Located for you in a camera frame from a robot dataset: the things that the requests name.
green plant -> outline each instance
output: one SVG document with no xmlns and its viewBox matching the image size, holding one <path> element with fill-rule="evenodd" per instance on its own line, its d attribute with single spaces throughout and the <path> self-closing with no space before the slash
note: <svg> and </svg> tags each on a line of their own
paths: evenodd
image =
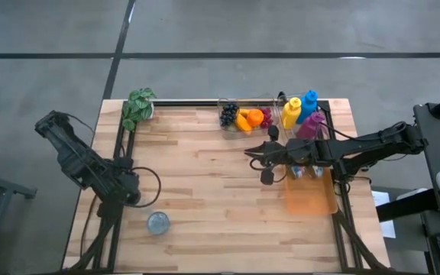
<svg viewBox="0 0 440 275">
<path fill-rule="evenodd" d="M 151 88 L 132 91 L 128 96 L 128 101 L 123 107 L 122 125 L 129 131 L 135 131 L 135 125 L 152 115 L 151 98 L 156 98 Z"/>
</svg>

yellow bottle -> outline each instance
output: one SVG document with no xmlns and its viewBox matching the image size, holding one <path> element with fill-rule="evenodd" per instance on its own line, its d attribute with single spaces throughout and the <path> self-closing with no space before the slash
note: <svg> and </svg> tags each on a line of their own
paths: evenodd
<svg viewBox="0 0 440 275">
<path fill-rule="evenodd" d="M 283 114 L 281 115 L 281 121 L 283 127 L 287 130 L 293 128 L 296 119 L 302 112 L 302 101 L 299 98 L 291 98 L 288 103 L 284 105 Z"/>
</svg>

wooden table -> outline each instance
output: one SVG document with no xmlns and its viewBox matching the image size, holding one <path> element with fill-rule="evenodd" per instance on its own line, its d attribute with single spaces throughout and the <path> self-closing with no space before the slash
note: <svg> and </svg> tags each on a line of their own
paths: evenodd
<svg viewBox="0 0 440 275">
<path fill-rule="evenodd" d="M 329 102 L 334 126 L 356 136 L 349 101 Z M 103 102 L 92 144 L 102 157 L 113 155 L 121 106 L 122 100 Z M 243 150 L 266 139 L 225 140 L 216 107 L 156 107 L 154 118 L 139 126 L 133 158 L 135 166 L 150 167 L 160 175 L 162 193 L 149 208 L 125 209 L 115 270 L 340 271 L 330 215 L 287 214 L 283 184 L 264 186 L 259 173 L 249 168 Z M 148 172 L 140 172 L 140 177 L 141 203 L 145 203 L 155 196 L 157 182 Z M 65 267 L 79 259 L 79 243 L 93 196 L 89 189 L 79 197 Z M 349 197 L 358 234 L 378 260 L 389 266 L 367 180 L 352 182 Z M 146 221 L 154 211 L 169 215 L 172 225 L 167 234 L 155 237 L 147 232 Z M 86 245 L 98 227 L 99 218 L 93 214 Z M 345 246 L 352 262 L 347 236 Z"/>
</svg>

concrete floor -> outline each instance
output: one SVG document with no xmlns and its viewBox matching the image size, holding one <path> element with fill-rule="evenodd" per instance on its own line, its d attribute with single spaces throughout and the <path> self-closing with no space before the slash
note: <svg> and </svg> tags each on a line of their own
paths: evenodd
<svg viewBox="0 0 440 275">
<path fill-rule="evenodd" d="M 0 0 L 0 53 L 115 51 L 128 0 Z M 440 1 L 138 0 L 124 52 L 440 51 Z M 50 110 L 96 123 L 110 60 L 0 60 L 0 177 L 38 188 L 15 199 L 0 234 L 0 273 L 57 270 L 79 192 L 34 132 Z M 149 86 L 160 98 L 249 97 L 315 89 L 349 98 L 360 134 L 412 119 L 440 100 L 440 59 L 122 60 L 112 93 Z M 78 135 L 91 135 L 77 126 Z M 374 185 L 430 186 L 422 155 L 379 163 Z M 398 270 L 425 271 L 390 251 Z"/>
</svg>

orange tray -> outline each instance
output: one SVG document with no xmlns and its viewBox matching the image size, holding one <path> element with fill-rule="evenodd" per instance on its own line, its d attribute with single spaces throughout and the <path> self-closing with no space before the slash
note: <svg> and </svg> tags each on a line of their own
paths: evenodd
<svg viewBox="0 0 440 275">
<path fill-rule="evenodd" d="M 313 179 L 308 174 L 284 180 L 286 207 L 294 215 L 328 215 L 337 212 L 337 201 L 330 169 L 324 168 L 322 177 Z"/>
</svg>

